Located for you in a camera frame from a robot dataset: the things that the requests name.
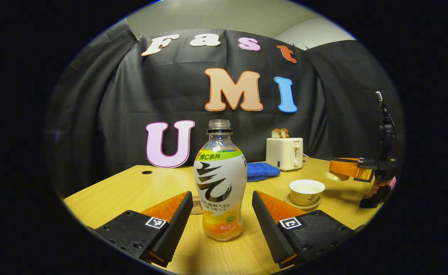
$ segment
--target blue towel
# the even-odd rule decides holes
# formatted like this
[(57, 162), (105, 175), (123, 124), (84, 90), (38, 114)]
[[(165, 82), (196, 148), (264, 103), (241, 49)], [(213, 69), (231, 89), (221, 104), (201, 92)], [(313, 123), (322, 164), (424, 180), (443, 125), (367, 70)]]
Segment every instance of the blue towel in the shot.
[(248, 182), (262, 181), (270, 176), (278, 176), (280, 169), (273, 167), (266, 162), (248, 163)]

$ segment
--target letter m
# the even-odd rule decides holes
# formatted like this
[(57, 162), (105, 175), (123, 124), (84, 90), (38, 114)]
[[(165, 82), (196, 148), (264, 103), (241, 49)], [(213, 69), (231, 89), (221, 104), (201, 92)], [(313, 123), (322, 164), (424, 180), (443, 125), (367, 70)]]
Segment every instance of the letter m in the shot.
[(244, 100), (241, 104), (243, 110), (261, 111), (263, 109), (257, 89), (259, 73), (246, 70), (239, 77), (238, 83), (234, 83), (231, 76), (222, 68), (208, 68), (205, 74), (210, 77), (210, 101), (205, 104), (206, 110), (224, 110), (226, 105), (222, 102), (222, 94), (233, 110), (237, 108), (243, 94)]

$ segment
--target white toaster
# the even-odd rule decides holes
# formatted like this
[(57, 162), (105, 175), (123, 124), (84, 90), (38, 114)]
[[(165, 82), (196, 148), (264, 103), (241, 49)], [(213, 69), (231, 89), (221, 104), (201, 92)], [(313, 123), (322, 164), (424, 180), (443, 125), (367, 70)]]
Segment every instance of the white toaster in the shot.
[(282, 171), (302, 168), (304, 140), (301, 137), (266, 139), (266, 163)]

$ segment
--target teacup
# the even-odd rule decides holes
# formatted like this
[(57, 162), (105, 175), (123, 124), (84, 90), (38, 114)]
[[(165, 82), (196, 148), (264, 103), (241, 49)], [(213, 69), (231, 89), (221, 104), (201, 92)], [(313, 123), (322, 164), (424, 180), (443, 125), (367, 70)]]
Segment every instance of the teacup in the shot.
[(297, 180), (292, 181), (290, 188), (290, 199), (297, 205), (311, 205), (319, 198), (320, 193), (325, 190), (325, 185), (319, 181)]

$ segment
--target bottle label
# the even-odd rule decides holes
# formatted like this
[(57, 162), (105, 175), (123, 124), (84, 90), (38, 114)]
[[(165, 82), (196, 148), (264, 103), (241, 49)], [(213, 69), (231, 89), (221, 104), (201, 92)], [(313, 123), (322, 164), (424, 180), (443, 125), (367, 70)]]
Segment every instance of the bottle label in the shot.
[(241, 150), (201, 150), (194, 179), (204, 210), (204, 226), (214, 234), (242, 226), (238, 213), (247, 182), (247, 163)]

